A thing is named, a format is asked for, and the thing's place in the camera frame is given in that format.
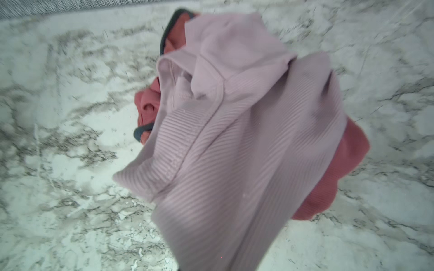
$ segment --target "marble table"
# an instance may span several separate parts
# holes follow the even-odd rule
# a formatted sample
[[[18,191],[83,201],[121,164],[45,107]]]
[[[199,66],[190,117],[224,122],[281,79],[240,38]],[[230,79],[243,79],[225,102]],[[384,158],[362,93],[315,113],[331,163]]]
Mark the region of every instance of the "marble table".
[[[154,208],[113,183],[141,148],[134,93],[177,7],[259,12],[324,50],[372,149],[332,207],[290,221],[260,271],[434,266],[434,1],[207,0],[0,22],[0,270],[176,271]]]

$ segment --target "gray carpet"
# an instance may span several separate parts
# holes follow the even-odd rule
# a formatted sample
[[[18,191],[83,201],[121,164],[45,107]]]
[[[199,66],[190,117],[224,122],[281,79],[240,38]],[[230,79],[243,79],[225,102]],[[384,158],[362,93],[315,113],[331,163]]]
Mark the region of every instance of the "gray carpet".
[[[0,0],[0,20],[165,0]]]

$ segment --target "light pink ribbed sweater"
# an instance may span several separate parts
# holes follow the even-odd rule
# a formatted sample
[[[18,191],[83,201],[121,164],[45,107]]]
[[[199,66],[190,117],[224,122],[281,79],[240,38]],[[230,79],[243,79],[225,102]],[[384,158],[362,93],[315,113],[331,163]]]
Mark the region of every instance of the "light pink ribbed sweater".
[[[326,171],[345,130],[325,53],[296,59],[259,14],[203,15],[157,64],[161,105],[114,179],[152,215],[182,271],[252,271]]]

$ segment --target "white marble countertop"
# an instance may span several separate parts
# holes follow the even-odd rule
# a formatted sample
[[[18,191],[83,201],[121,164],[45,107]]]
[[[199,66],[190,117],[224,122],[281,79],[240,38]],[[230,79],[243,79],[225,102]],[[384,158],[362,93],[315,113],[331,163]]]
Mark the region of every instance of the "white marble countertop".
[[[0,22],[0,270],[176,271],[153,205],[112,174],[141,148],[134,93],[177,7],[259,11],[328,51],[372,149],[332,207],[291,221],[260,271],[434,266],[434,1],[208,0]]]

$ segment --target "red fabric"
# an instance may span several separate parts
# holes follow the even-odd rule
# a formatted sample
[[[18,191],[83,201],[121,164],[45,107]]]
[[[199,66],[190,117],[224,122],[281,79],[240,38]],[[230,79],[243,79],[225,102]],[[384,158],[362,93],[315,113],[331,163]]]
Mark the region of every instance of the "red fabric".
[[[369,142],[363,131],[348,118],[347,127],[324,176],[297,209],[293,219],[310,220],[327,210],[338,192],[338,180],[350,173],[365,157]]]
[[[190,17],[184,13],[169,33],[164,53],[177,50],[185,45],[184,24]],[[160,107],[160,84],[158,77],[149,88],[136,93],[134,103],[139,112],[138,126],[155,122]],[[150,131],[141,135],[140,142],[145,144]],[[338,180],[350,173],[365,157],[369,142],[363,131],[348,118],[347,127],[336,153],[322,179],[297,209],[292,219],[310,220],[317,213],[327,210],[338,192]]]

